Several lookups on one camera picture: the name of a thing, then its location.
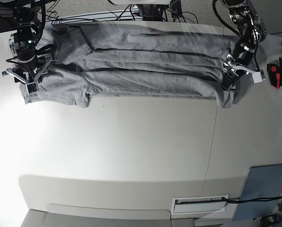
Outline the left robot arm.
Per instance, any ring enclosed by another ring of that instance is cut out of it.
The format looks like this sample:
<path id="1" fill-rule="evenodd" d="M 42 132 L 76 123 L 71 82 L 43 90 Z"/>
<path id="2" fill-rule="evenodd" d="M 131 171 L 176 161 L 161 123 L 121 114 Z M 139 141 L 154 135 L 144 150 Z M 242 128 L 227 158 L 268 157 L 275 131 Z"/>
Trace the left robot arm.
<path id="1" fill-rule="evenodd" d="M 223 64 L 224 77 L 221 87 L 223 90 L 229 90 L 236 81 L 248 74 L 252 76 L 254 83 L 263 82 L 265 75 L 256 59 L 259 43 L 267 36 L 263 20 L 250 0 L 223 0 L 221 3 L 228 9 L 229 17 L 237 28 L 234 29 L 221 18 L 216 8 L 216 0 L 212 2 L 215 16 L 239 37 L 233 51 L 227 55 L 227 61 Z"/>

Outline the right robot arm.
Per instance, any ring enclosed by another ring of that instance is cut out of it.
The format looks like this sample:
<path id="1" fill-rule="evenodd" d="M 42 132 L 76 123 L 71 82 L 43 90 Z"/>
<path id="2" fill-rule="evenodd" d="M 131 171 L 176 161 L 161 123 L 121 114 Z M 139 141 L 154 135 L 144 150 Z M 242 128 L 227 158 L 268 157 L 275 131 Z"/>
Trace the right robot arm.
<path id="1" fill-rule="evenodd" d="M 7 63 L 15 65 L 6 71 L 22 84 L 36 83 L 51 62 L 53 44 L 37 48 L 46 24 L 48 0 L 18 0 L 13 9 L 17 31 L 9 39 L 12 58 Z"/>

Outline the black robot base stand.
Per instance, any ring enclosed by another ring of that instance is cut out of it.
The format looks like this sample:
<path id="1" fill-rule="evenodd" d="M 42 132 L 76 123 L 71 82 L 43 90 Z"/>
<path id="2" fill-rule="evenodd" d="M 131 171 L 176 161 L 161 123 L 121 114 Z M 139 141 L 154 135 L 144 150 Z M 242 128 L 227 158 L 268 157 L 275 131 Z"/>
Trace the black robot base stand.
<path id="1" fill-rule="evenodd" d="M 138 4 L 138 10 L 133 13 L 134 16 L 139 16 L 143 21 L 160 21 L 168 22 L 166 10 L 168 5 L 159 4 Z"/>

